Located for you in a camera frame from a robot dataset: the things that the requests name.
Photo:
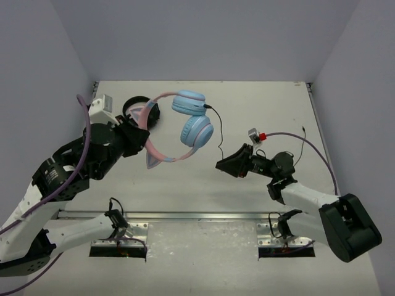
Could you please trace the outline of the pink blue cat-ear headphones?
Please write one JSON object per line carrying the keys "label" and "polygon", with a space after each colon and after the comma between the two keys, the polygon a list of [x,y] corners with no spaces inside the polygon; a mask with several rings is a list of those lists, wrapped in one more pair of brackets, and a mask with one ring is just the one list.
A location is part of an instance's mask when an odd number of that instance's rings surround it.
{"label": "pink blue cat-ear headphones", "polygon": [[148,139],[145,144],[146,166],[148,169],[154,168],[161,163],[173,163],[191,157],[207,144],[214,133],[214,126],[206,115],[206,110],[211,108],[211,106],[206,104],[206,97],[198,92],[186,90],[165,92],[154,99],[149,99],[140,113],[138,127],[148,130],[148,115],[152,107],[158,104],[160,99],[171,96],[173,97],[172,110],[189,116],[180,133],[180,141],[191,150],[178,158],[168,157],[160,153],[151,140]]}

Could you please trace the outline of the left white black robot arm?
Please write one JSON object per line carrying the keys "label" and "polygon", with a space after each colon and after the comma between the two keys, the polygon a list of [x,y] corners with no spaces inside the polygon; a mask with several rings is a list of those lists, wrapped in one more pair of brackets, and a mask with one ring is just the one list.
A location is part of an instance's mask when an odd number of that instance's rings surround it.
{"label": "left white black robot arm", "polygon": [[80,192],[90,180],[101,180],[120,157],[141,151],[149,131],[133,126],[117,116],[118,124],[91,125],[88,154],[83,166],[85,137],[59,148],[45,160],[32,177],[18,207],[1,228],[1,276],[27,276],[47,265],[60,253],[96,239],[118,239],[129,224],[118,209],[74,226],[47,228],[55,213]]}

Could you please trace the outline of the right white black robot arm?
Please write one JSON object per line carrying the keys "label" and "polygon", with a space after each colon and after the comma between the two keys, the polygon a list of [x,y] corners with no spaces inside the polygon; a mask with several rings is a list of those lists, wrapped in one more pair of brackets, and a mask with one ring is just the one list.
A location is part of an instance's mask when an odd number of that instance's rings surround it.
{"label": "right white black robot arm", "polygon": [[289,152],[269,159],[243,144],[215,167],[235,178],[251,172],[271,179],[267,185],[271,199],[292,208],[277,219],[283,242],[308,237],[329,246],[346,263],[382,243],[381,233],[356,195],[331,195],[302,185],[293,178],[295,167]]}

